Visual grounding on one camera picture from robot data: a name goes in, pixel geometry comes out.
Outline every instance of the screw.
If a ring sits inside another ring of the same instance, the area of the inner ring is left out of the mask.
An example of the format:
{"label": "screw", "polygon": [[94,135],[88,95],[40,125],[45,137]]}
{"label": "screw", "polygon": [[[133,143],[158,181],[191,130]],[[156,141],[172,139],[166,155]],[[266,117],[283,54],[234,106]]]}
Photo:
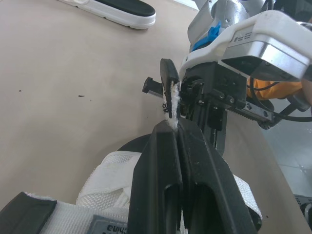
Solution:
{"label": "screw", "polygon": [[252,106],[249,103],[246,104],[246,107],[247,107],[248,110],[252,109]]}
{"label": "screw", "polygon": [[202,105],[204,105],[205,103],[204,103],[203,100],[199,100],[199,101],[198,101],[198,104],[199,104],[200,106],[202,106]]}

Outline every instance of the black cable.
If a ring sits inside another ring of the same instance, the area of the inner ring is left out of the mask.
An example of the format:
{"label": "black cable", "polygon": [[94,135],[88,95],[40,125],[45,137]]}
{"label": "black cable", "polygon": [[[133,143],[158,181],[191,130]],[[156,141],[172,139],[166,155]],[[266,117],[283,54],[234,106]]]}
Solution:
{"label": "black cable", "polygon": [[260,10],[260,12],[263,12],[263,11],[268,11],[268,10],[273,10],[274,9],[274,0],[266,0]]}
{"label": "black cable", "polygon": [[[267,108],[265,105],[263,105],[259,99],[257,98],[257,95],[254,92],[254,78],[250,77],[250,92],[252,94],[252,98],[257,106],[261,107],[262,109],[272,112],[269,108]],[[281,115],[280,113],[273,112],[273,114],[281,119],[288,120],[288,121],[295,121],[295,122],[312,122],[312,117],[293,117],[293,116],[285,116]]]}
{"label": "black cable", "polygon": [[254,90],[255,90],[255,91],[263,91],[263,90],[266,90],[266,89],[270,89],[271,87],[277,85],[278,83],[279,83],[279,82],[274,82],[274,83],[272,83],[272,84],[270,84],[270,85],[268,85],[268,86],[265,86],[265,87],[263,87],[263,88],[254,88]]}
{"label": "black cable", "polygon": [[274,0],[268,0],[268,10],[274,9]]}

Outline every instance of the white fabric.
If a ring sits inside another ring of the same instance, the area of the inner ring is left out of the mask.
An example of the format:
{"label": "white fabric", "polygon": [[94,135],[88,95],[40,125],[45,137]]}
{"label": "white fabric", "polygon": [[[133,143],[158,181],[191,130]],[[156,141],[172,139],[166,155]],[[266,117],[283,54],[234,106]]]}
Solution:
{"label": "white fabric", "polygon": [[103,211],[128,208],[134,167],[141,153],[112,152],[93,171],[78,195],[76,204]]}
{"label": "white fabric", "polygon": [[254,195],[249,187],[249,184],[235,175],[234,178],[236,180],[236,184],[239,188],[240,193],[242,194],[246,206],[255,211],[262,219],[261,211],[257,205],[257,202],[255,201]]}
{"label": "white fabric", "polygon": [[[110,153],[93,171],[83,186],[77,205],[58,201],[55,210],[40,234],[85,234],[93,215],[127,222],[134,167],[141,153],[117,151]],[[261,217],[249,185],[235,177],[245,204]],[[29,196],[53,200],[49,197]],[[181,219],[181,234],[187,234]]]}
{"label": "white fabric", "polygon": [[40,234],[86,234],[93,215],[100,215],[116,221],[128,221],[127,209],[119,208],[118,210],[111,209],[110,212],[101,212],[58,201]]}

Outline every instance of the black plastic part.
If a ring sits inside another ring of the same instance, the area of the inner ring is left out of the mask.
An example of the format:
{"label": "black plastic part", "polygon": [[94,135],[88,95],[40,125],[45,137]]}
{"label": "black plastic part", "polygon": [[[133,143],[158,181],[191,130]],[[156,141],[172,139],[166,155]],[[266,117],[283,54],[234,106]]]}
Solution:
{"label": "black plastic part", "polygon": [[181,190],[176,137],[162,121],[134,169],[128,234],[175,234],[181,219]]}
{"label": "black plastic part", "polygon": [[[172,102],[171,102],[171,87],[180,82],[176,67],[171,59],[162,58],[160,61],[160,76],[164,87],[164,93],[167,100],[167,109],[169,118],[172,118]],[[180,115],[180,108],[177,109],[178,117]]]}
{"label": "black plastic part", "polygon": [[142,153],[145,146],[147,145],[148,140],[150,139],[151,134],[140,136],[132,141],[121,146],[118,151],[131,151]]}
{"label": "black plastic part", "polygon": [[300,206],[300,210],[312,230],[312,204],[305,203]]}
{"label": "black plastic part", "polygon": [[95,0],[118,10],[130,13],[136,16],[152,16],[155,9],[149,4],[140,0]]}
{"label": "black plastic part", "polygon": [[293,95],[289,95],[287,100],[301,112],[305,112],[310,108],[310,104],[306,100],[303,90],[299,90]]}
{"label": "black plastic part", "polygon": [[203,94],[203,101],[213,101],[224,109],[231,106],[243,109],[246,105],[246,83],[245,77],[216,62],[201,63],[186,70],[181,98],[186,103],[194,102],[198,94]]}
{"label": "black plastic part", "polygon": [[57,201],[18,194],[0,211],[0,233],[39,234]]}
{"label": "black plastic part", "polygon": [[233,174],[196,123],[181,118],[178,149],[183,216],[190,234],[255,234]]}
{"label": "black plastic part", "polygon": [[162,84],[161,83],[158,83],[156,81],[153,80],[153,78],[151,77],[147,77],[145,82],[144,82],[144,85],[143,85],[143,89],[142,89],[142,92],[144,93],[151,93],[151,94],[156,94],[160,97],[162,97]]}
{"label": "black plastic part", "polygon": [[261,217],[253,209],[251,209],[249,207],[248,207],[248,211],[249,211],[249,214],[252,218],[254,227],[256,228],[257,231],[259,231],[261,226],[262,226]]}

